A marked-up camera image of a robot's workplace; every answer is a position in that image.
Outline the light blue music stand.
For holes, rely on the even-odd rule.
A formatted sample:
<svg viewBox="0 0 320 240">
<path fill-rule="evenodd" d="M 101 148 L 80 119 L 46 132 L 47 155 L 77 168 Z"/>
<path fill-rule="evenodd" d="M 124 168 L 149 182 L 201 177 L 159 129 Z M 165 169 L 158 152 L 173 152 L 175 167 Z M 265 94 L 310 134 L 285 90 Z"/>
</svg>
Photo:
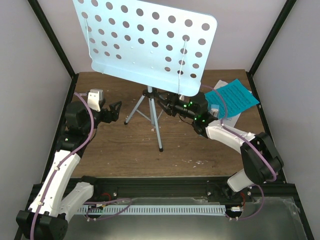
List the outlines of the light blue music stand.
<svg viewBox="0 0 320 240">
<path fill-rule="evenodd" d="M 140 0 L 75 0 L 91 67 L 183 96 L 196 95 L 218 27 L 216 18 Z"/>
</svg>

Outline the white sheet music page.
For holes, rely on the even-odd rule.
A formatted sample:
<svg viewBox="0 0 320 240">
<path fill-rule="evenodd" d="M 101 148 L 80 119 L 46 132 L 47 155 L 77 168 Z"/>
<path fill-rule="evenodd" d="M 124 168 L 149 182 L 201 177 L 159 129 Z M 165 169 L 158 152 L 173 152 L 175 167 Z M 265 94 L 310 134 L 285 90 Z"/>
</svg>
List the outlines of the white sheet music page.
<svg viewBox="0 0 320 240">
<path fill-rule="evenodd" d="M 217 90 L 217 92 L 221 95 L 227 106 L 227 118 L 224 122 L 227 123 L 228 126 L 234 127 L 241 113 L 243 112 L 243 104 L 241 103 L 243 85 L 238 79 L 232 81 L 231 83 L 227 83 L 226 81 L 222 81 L 220 79 L 214 86 L 214 89 Z M 215 91 L 212 91 L 211 93 L 212 97 L 209 106 L 219 105 L 218 117 L 222 119 L 225 114 L 224 105 Z"/>
</svg>

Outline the blue sheet music page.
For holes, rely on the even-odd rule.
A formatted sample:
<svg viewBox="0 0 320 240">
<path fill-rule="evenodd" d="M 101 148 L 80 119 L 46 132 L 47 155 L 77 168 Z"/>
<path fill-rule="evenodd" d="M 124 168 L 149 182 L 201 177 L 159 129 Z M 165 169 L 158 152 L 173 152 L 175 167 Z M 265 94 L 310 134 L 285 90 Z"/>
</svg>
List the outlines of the blue sheet music page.
<svg viewBox="0 0 320 240">
<path fill-rule="evenodd" d="M 232 118 L 260 103 L 238 79 L 204 95 L 209 110 L 212 106 L 217 107 L 218 119 Z"/>
</svg>

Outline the blue metronome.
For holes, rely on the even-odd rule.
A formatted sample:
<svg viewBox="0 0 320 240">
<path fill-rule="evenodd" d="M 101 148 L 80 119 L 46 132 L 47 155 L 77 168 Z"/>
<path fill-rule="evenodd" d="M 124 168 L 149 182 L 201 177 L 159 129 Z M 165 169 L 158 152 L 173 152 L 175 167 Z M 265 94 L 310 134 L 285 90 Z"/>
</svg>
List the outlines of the blue metronome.
<svg viewBox="0 0 320 240">
<path fill-rule="evenodd" d="M 202 133 L 200 133 L 201 136 L 208 138 L 206 127 L 208 127 L 211 122 L 218 120 L 219 114 L 220 114 L 219 105 L 211 104 L 209 106 L 209 109 L 201 115 L 201 118 L 200 118 L 200 128 L 202 130 Z"/>
</svg>

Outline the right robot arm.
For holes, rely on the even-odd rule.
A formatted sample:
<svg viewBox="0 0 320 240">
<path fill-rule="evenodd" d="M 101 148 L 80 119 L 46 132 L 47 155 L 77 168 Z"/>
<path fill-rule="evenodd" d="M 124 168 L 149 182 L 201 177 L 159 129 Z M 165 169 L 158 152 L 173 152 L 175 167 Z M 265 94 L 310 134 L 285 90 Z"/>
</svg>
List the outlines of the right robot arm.
<svg viewBox="0 0 320 240">
<path fill-rule="evenodd" d="M 243 169 L 230 176 L 227 185 L 222 188 L 225 200 L 232 202 L 244 188 L 277 180 L 284 163 L 268 134 L 254 134 L 227 126 L 208 109 L 203 92 L 192 96 L 189 101 L 181 100 L 178 94 L 172 92 L 161 92 L 155 97 L 169 116 L 191 119 L 191 126 L 197 134 L 218 141 L 241 155 Z"/>
</svg>

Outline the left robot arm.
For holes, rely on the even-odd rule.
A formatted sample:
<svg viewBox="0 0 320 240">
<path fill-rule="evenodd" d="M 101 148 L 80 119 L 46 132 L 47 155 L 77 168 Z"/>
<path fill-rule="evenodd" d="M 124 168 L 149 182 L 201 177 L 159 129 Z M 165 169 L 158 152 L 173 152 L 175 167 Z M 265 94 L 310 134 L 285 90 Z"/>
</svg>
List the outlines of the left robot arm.
<svg viewBox="0 0 320 240">
<path fill-rule="evenodd" d="M 68 225 L 78 209 L 87 201 L 97 202 L 102 189 L 95 185 L 93 177 L 85 177 L 64 196 L 73 171 L 93 138 L 100 123 L 115 122 L 119 118 L 122 102 L 114 102 L 104 108 L 105 101 L 97 102 L 100 110 L 90 108 L 84 100 L 67 105 L 66 129 L 57 141 L 51 168 L 46 179 L 26 210 L 16 216 L 16 222 L 28 240 L 62 240 Z"/>
</svg>

